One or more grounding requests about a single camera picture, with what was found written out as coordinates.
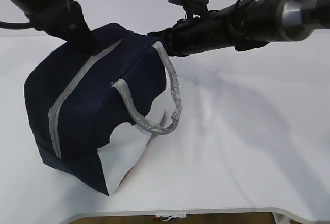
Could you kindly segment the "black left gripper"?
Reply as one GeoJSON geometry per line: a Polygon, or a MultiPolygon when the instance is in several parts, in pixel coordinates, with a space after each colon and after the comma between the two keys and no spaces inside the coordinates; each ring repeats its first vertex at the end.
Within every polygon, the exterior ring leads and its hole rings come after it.
{"type": "Polygon", "coordinates": [[[92,54],[98,46],[76,0],[24,0],[24,15],[26,29],[61,38],[77,51],[92,54]]]}

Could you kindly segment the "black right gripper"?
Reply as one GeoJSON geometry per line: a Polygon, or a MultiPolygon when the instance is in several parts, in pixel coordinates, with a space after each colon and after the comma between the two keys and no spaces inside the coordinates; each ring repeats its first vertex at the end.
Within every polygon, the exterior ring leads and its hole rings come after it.
{"type": "Polygon", "coordinates": [[[227,18],[227,14],[211,10],[204,18],[180,19],[173,27],[148,35],[161,38],[169,56],[186,57],[231,47],[227,18]]]}

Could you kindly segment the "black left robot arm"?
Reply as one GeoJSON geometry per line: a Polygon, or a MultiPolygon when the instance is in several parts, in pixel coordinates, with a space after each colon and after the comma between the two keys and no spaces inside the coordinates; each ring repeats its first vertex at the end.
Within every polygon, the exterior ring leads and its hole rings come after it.
{"type": "Polygon", "coordinates": [[[1,22],[2,29],[35,29],[67,41],[75,50],[92,53],[97,48],[76,0],[11,0],[28,18],[26,23],[1,22]]]}

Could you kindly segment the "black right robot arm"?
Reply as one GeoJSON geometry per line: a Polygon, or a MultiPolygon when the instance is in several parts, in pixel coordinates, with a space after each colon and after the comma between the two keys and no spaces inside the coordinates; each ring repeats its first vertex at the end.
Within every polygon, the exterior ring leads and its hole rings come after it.
{"type": "Polygon", "coordinates": [[[247,51],[303,41],[315,30],[329,29],[329,0],[237,0],[222,10],[209,10],[209,0],[168,1],[186,13],[173,27],[153,32],[169,56],[227,47],[247,51]]]}

